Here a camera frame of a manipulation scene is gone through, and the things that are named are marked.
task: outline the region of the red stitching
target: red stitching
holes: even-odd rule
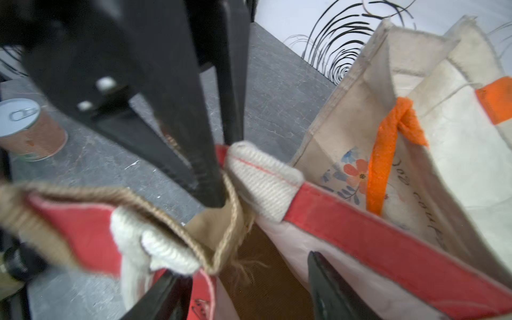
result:
[[[271,176],[277,177],[277,178],[279,178],[280,180],[283,180],[284,182],[286,182],[287,184],[289,184],[289,185],[291,185],[291,186],[294,186],[294,187],[300,187],[300,186],[302,185],[302,184],[295,184],[295,183],[292,183],[292,182],[290,182],[290,181],[286,180],[285,178],[283,178],[282,176],[280,176],[280,175],[278,175],[278,174],[276,174],[276,173],[273,173],[272,171],[269,171],[269,170],[267,170],[267,169],[265,169],[265,168],[262,168],[262,167],[260,167],[260,166],[258,166],[258,165],[255,165],[254,163],[251,163],[251,162],[249,162],[249,161],[247,161],[247,160],[244,160],[244,159],[241,159],[241,158],[238,158],[238,157],[232,156],[232,155],[229,155],[228,157],[233,158],[233,159],[236,159],[236,160],[238,160],[238,161],[240,161],[240,162],[242,162],[242,163],[245,163],[245,164],[247,164],[247,165],[249,165],[249,166],[251,166],[251,167],[254,167],[254,168],[256,168],[256,169],[258,169],[258,170],[260,170],[260,171],[263,171],[263,172],[265,172],[265,173],[267,173],[267,174],[269,174],[269,175],[271,175]]]

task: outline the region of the pull tab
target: pull tab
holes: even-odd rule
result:
[[[18,121],[18,120],[30,117],[31,115],[34,115],[36,113],[37,113],[37,108],[20,109],[20,110],[11,112],[9,114],[9,119],[11,119],[11,121]]]

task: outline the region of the floral print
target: floral print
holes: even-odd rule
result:
[[[324,173],[319,184],[325,190],[365,208],[365,199],[361,198],[366,196],[368,188],[368,160],[360,158],[359,149],[354,147]]]
[[[360,193],[366,195],[368,187],[368,162],[363,159],[357,159],[355,164],[356,167],[352,164],[346,164],[343,167],[343,171],[350,176],[347,179],[347,183],[352,188],[358,188]]]

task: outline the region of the orange strap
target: orange strap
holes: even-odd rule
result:
[[[413,109],[413,102],[409,98],[398,97],[395,107],[380,123],[368,165],[366,210],[378,216],[380,216],[386,196],[386,186],[395,155],[398,131],[412,143],[429,145]]]
[[[475,92],[493,124],[512,118],[512,78],[499,78]]]

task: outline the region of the red flower print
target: red flower print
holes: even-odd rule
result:
[[[358,187],[358,191],[365,195],[368,187],[368,162],[363,159],[357,159],[355,166],[354,168],[352,164],[346,164],[343,167],[343,171],[349,175],[347,183],[352,188]]]

